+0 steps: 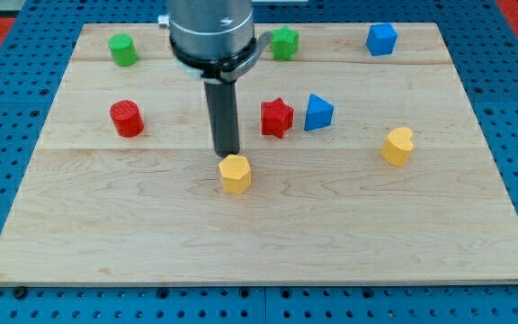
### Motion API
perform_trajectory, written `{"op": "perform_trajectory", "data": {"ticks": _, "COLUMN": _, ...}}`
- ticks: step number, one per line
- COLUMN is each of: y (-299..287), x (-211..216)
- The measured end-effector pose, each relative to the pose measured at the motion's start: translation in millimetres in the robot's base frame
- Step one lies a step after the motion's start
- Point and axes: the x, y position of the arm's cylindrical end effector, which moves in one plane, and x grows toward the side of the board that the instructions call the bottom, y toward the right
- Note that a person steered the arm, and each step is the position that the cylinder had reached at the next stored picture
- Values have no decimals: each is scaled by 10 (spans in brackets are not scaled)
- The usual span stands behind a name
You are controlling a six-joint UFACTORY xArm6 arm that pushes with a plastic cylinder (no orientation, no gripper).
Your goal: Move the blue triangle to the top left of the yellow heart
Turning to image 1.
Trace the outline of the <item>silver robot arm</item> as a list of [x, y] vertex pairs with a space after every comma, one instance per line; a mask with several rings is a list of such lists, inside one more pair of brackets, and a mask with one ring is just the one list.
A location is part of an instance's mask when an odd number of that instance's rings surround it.
[[272, 33], [255, 34], [251, 0], [167, 0], [157, 17], [183, 72], [211, 84], [237, 81], [258, 62]]

